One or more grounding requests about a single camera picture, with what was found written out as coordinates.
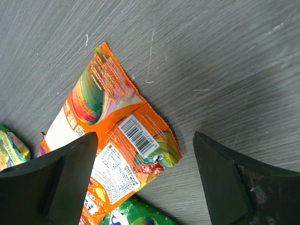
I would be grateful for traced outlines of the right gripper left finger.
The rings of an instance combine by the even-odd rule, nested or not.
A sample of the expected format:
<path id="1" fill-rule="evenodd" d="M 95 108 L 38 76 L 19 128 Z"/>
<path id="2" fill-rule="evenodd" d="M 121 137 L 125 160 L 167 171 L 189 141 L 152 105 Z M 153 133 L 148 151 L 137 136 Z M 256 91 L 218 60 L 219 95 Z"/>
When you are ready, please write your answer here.
<path id="1" fill-rule="evenodd" d="M 0 173 L 2 225 L 77 225 L 98 147 L 89 132 Z"/>

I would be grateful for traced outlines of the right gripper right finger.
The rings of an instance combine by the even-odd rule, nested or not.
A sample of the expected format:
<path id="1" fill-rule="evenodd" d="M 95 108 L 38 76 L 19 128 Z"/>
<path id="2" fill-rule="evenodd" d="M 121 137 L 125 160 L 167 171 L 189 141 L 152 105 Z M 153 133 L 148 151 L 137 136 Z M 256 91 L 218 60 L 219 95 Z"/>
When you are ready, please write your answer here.
<path id="1" fill-rule="evenodd" d="M 258 161 L 200 132 L 193 147 L 212 224 L 299 224 L 298 172 Z"/>

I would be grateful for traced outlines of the yellow green Fox's candy bag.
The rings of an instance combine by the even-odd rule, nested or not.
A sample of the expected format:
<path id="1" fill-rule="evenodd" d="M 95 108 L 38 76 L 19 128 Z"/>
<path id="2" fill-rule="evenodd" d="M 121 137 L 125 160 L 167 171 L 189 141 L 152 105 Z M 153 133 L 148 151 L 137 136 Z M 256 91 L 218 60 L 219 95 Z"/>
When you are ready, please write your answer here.
<path id="1" fill-rule="evenodd" d="M 123 202 L 100 222 L 101 225 L 177 225 L 165 214 L 136 197 Z"/>

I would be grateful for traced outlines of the small purple snack packet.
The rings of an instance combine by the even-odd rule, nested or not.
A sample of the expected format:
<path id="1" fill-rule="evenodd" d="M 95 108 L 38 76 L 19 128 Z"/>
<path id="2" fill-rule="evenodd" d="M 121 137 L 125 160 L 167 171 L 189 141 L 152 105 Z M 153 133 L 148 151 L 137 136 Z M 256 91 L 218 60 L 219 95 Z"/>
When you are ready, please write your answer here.
<path id="1" fill-rule="evenodd" d="M 42 135 L 42 142 L 39 146 L 39 150 L 38 150 L 38 156 L 43 156 L 49 152 L 51 152 L 51 150 L 49 149 L 49 146 L 47 145 L 46 143 L 46 133 L 45 132 L 41 132 L 41 135 Z"/>

